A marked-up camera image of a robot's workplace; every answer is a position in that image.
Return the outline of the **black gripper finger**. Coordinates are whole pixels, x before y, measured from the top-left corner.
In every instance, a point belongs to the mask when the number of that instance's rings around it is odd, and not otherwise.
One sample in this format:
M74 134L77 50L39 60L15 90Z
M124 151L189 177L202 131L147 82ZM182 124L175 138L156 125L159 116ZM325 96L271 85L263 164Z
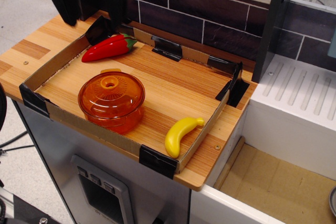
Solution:
M63 21L75 26L80 17L80 8L78 0L52 0Z
M111 28L118 28L125 18L127 0L107 0L107 11L111 20Z

